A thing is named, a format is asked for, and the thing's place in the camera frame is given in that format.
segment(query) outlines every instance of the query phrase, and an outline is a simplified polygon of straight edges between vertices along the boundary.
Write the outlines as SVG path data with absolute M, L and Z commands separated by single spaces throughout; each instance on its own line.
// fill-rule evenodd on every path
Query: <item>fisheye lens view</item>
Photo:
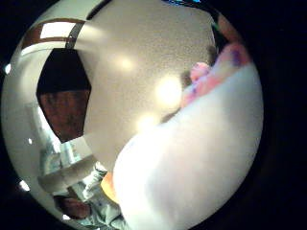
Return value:
M 1 57 L 18 187 L 1 209 L 23 191 L 37 225 L 79 230 L 215 229 L 240 209 L 264 157 L 262 72 L 214 1 L 45 2 Z

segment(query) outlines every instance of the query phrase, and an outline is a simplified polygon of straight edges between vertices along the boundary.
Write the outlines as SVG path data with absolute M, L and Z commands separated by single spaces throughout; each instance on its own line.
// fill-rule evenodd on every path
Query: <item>person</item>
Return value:
M 83 197 L 85 199 L 90 199 L 94 196 L 94 190 L 99 185 L 99 183 L 104 179 L 107 174 L 105 167 L 97 161 L 93 167 L 92 172 L 87 176 L 85 181 L 85 188 L 83 190 Z
M 65 195 L 55 195 L 54 201 L 62 213 L 88 228 L 130 230 L 119 206 L 105 197 L 81 201 Z
M 56 208 L 66 216 L 88 228 L 101 230 L 130 230 L 119 205 L 107 196 L 100 182 L 106 177 L 106 169 L 97 162 L 83 190 L 84 201 L 65 195 L 55 195 Z

